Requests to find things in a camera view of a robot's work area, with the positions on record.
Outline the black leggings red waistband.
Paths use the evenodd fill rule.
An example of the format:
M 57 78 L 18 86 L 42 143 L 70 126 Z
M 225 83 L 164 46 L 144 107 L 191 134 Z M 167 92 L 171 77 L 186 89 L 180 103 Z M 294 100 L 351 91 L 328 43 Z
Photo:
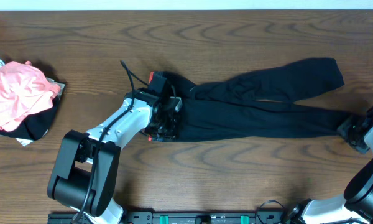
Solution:
M 333 58 L 308 58 L 200 85 L 172 72 L 150 73 L 151 79 L 158 76 L 182 99 L 178 142 L 333 136 L 351 116 L 297 103 L 344 85 Z

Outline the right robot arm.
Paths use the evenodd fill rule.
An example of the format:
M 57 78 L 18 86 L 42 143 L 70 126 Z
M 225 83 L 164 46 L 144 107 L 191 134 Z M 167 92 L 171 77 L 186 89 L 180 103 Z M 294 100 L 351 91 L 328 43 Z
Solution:
M 364 117 L 347 119 L 338 134 L 358 152 L 373 154 L 373 106 Z M 282 222 L 373 223 L 373 158 L 351 179 L 342 195 L 299 203 Z

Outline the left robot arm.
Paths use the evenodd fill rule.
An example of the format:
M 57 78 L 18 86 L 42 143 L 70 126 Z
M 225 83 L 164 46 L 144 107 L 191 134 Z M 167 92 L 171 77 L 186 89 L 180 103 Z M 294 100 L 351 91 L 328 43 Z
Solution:
M 165 75 L 151 72 L 147 87 L 132 89 L 106 121 L 66 133 L 47 195 L 76 213 L 50 214 L 48 223 L 121 223 L 124 209 L 113 195 L 122 149 L 139 132 L 151 141 L 174 141 L 181 107 Z

